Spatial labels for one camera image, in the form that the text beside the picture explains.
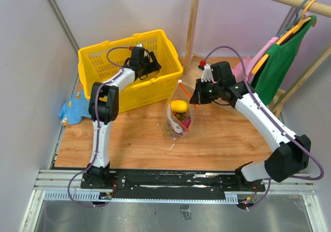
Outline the clear zip top bag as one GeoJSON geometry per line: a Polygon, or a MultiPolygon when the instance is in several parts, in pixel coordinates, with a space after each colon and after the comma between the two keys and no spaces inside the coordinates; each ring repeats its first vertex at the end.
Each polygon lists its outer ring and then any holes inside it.
{"type": "Polygon", "coordinates": [[[189,89],[187,88],[185,83],[182,80],[178,80],[177,84],[175,85],[175,88],[172,91],[169,99],[167,100],[167,102],[165,104],[165,108],[164,108],[165,117],[164,117],[164,122],[163,122],[163,128],[164,128],[164,134],[165,134],[166,137],[167,137],[167,134],[166,134],[166,119],[167,119],[167,115],[170,114],[170,113],[172,113],[173,116],[175,116],[178,120],[180,120],[183,117],[189,116],[191,118],[191,124],[190,124],[189,130],[187,130],[187,133],[190,131],[190,129],[193,125],[193,121],[194,121],[195,113],[196,113],[196,109],[197,109],[195,104],[190,104],[189,103],[189,100],[190,100],[191,96],[192,96],[192,92],[189,91],[189,89]],[[189,110],[185,113],[173,113],[171,111],[171,101],[172,100],[184,100],[184,101],[186,101],[189,104],[189,110]]]}

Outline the bunch of brown longans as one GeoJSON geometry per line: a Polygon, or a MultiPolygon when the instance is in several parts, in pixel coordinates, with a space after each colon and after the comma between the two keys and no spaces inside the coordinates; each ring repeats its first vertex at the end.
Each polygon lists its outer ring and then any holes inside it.
{"type": "Polygon", "coordinates": [[[176,140],[187,133],[187,130],[182,123],[175,116],[173,116],[172,113],[167,115],[165,131],[167,137],[172,140],[176,140]]]}

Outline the dark red fruit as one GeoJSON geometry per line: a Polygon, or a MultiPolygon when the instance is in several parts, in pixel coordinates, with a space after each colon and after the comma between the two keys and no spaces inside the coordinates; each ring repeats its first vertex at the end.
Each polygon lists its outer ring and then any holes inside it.
{"type": "Polygon", "coordinates": [[[191,124],[191,118],[189,116],[183,117],[180,120],[180,125],[185,128],[186,130],[189,130],[190,124],[191,124]]]}

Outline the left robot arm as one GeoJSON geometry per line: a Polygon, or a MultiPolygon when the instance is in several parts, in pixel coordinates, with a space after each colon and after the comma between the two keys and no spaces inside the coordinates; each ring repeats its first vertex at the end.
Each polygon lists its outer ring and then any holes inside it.
{"type": "Polygon", "coordinates": [[[119,94],[137,79],[144,79],[161,69],[156,56],[143,45],[128,47],[131,55],[120,66],[118,73],[92,86],[88,112],[94,128],[93,153],[83,173],[81,188],[105,189],[113,183],[110,176],[110,134],[119,114],[119,94]]]}

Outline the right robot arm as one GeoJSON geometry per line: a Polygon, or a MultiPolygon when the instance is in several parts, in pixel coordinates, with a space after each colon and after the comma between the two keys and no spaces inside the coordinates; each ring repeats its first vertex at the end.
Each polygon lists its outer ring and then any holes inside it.
{"type": "Polygon", "coordinates": [[[237,82],[230,64],[221,61],[212,65],[201,62],[202,77],[195,82],[191,104],[226,101],[243,114],[267,142],[271,155],[264,161],[249,162],[237,168],[235,186],[245,191],[253,181],[272,179],[282,182],[307,168],[311,141],[287,128],[263,104],[258,94],[244,81],[237,82]]]}

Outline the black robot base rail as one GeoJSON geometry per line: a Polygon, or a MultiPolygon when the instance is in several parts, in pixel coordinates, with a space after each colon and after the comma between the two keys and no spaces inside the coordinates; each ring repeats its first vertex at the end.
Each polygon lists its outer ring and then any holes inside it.
{"type": "Polygon", "coordinates": [[[247,182],[234,171],[184,171],[159,169],[98,169],[83,173],[80,187],[102,190],[101,198],[111,189],[115,198],[152,202],[240,203],[243,199],[227,198],[227,192],[256,194],[265,191],[262,179],[247,182]]]}

